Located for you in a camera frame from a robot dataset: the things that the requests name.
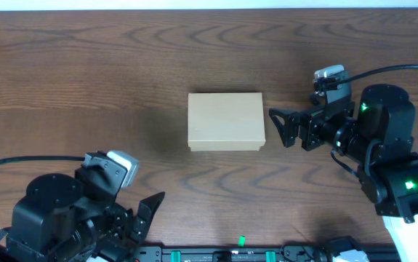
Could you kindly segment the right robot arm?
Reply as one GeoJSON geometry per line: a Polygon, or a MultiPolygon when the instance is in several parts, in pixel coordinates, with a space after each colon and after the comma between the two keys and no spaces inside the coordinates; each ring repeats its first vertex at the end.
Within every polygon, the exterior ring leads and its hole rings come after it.
{"type": "Polygon", "coordinates": [[[416,110],[401,87],[374,84],[352,99],[349,84],[312,94],[304,111],[272,108],[285,147],[300,138],[312,151],[328,144],[331,155],[357,163],[353,169],[362,191],[383,218],[402,261],[418,261],[418,153],[412,136],[416,110]]]}

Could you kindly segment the brown cardboard box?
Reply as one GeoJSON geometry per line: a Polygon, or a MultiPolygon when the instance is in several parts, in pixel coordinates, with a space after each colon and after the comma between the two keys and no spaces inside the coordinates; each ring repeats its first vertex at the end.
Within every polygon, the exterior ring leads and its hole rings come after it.
{"type": "Polygon", "coordinates": [[[188,95],[191,151],[258,151],[265,143],[260,92],[188,95]]]}

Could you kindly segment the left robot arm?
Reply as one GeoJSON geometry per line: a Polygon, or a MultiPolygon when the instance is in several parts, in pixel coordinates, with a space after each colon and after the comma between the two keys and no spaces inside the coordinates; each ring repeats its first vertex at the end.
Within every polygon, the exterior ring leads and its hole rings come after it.
{"type": "Polygon", "coordinates": [[[165,193],[133,212],[116,203],[121,183],[97,173],[35,178],[0,230],[0,261],[132,261],[165,193]]]}

